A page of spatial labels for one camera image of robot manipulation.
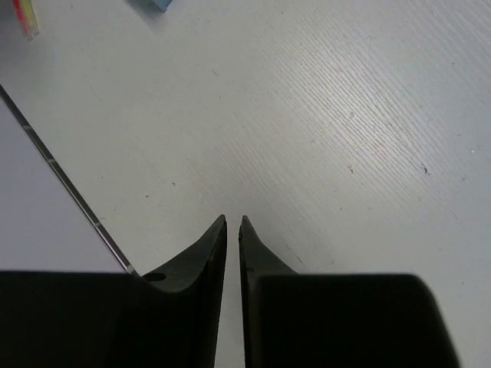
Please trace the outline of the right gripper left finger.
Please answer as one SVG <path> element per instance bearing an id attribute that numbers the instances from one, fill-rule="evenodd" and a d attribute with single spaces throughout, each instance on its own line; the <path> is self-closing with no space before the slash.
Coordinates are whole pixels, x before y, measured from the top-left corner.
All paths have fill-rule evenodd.
<path id="1" fill-rule="evenodd" d="M 227 252 L 224 216 L 153 271 L 4 271 L 3 367 L 212 367 Z"/>

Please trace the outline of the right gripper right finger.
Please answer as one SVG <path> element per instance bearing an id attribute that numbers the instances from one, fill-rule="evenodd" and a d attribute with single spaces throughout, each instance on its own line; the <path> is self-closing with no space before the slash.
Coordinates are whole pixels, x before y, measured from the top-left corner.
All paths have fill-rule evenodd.
<path id="1" fill-rule="evenodd" d="M 428 286 L 412 274 L 299 274 L 243 218 L 248 367 L 457 367 Z"/>

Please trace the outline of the yellow pink highlighter pen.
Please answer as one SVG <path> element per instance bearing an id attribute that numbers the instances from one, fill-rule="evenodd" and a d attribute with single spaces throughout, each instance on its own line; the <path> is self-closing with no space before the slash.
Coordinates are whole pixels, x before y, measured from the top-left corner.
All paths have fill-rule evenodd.
<path id="1" fill-rule="evenodd" d="M 35 10 L 31 0 L 12 0 L 23 35 L 30 41 L 39 34 Z"/>

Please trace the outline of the light blue container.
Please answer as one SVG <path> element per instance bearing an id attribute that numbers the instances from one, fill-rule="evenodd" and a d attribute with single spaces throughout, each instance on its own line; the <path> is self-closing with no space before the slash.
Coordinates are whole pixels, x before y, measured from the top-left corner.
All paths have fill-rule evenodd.
<path id="1" fill-rule="evenodd" d="M 165 12 L 172 0 L 128 0 L 133 7 L 151 12 Z"/>

